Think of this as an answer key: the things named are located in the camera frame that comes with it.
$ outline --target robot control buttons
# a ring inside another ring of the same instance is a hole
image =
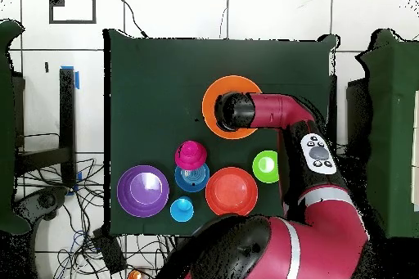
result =
[[[308,133],[301,139],[307,166],[315,173],[336,173],[335,161],[324,139],[316,133]]]
[[[329,152],[327,151],[326,148],[323,148],[322,146],[314,146],[313,148],[310,149],[309,154],[313,159],[316,159],[316,160],[329,159]]]

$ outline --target light blue cup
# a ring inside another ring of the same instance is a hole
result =
[[[170,215],[174,220],[185,223],[191,220],[193,215],[193,204],[189,197],[181,196],[170,206]]]

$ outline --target red bowl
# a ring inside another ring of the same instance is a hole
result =
[[[258,186],[244,169],[226,167],[209,179],[205,198],[217,215],[236,213],[247,215],[258,200]]]

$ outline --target green table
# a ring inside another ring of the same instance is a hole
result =
[[[174,181],[174,152],[186,140],[208,151],[209,171],[236,166],[252,174],[252,161],[262,150],[277,149],[274,130],[260,129],[240,140],[226,140],[205,125],[201,101],[213,81],[237,74],[256,82],[263,92],[308,98],[327,116],[331,78],[329,64],[336,36],[321,42],[236,41],[129,38],[105,30],[110,39],[110,233],[190,236],[216,215],[205,190],[182,191]],[[169,181],[169,201],[150,218],[124,212],[116,198],[121,175],[139,164],[155,166]],[[252,214],[282,215],[277,183],[256,181],[258,202]],[[190,196],[195,213],[176,223],[169,208]]]

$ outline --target purple bowl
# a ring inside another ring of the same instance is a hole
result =
[[[169,184],[162,172],[155,167],[135,166],[119,179],[117,198],[125,212],[134,217],[151,217],[166,205]]]

